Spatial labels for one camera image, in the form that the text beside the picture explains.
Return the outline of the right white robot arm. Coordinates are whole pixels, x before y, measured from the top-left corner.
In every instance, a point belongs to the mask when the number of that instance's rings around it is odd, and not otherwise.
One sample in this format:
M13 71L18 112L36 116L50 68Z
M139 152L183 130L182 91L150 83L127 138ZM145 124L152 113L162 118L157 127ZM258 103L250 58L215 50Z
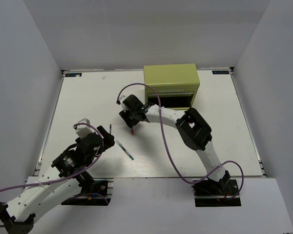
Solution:
M143 104L135 95L120 96L120 117L129 128L139 122L159 123L178 130L185 145L201 159L211 182L211 190L220 195L229 187L230 174L222 166L212 143L211 127L194 108L173 110L152 102Z

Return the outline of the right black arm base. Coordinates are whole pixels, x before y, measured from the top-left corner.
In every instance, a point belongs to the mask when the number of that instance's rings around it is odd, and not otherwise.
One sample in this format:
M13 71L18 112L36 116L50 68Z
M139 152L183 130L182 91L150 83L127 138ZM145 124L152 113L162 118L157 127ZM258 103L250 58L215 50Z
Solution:
M224 189L220 190L209 180L192 185L195 207L240 207L240 196L236 179L230 179Z

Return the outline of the green metal drawer toolbox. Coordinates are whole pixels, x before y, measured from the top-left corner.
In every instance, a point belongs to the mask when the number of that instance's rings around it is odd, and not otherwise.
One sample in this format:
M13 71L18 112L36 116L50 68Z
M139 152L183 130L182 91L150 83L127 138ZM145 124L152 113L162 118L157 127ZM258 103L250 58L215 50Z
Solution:
M144 83L145 102L175 110L190 108L200 87L195 64L144 66Z

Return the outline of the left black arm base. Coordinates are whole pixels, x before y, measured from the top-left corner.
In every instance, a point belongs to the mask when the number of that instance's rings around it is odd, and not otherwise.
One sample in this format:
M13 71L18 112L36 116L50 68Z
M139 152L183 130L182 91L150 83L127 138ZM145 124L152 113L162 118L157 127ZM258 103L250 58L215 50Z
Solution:
M113 193L114 179L95 179L91 189L81 191L64 202L63 206L108 206Z

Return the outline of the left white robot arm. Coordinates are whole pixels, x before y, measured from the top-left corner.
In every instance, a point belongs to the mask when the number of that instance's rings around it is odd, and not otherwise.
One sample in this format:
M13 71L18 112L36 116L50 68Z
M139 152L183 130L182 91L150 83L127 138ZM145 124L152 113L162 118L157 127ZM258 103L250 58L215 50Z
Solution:
M1 227L9 234L27 234L44 214L65 200L79 196L101 196L101 184L88 172L115 144L114 136L103 126L74 125L78 138L68 146L36 183L8 202L0 202Z

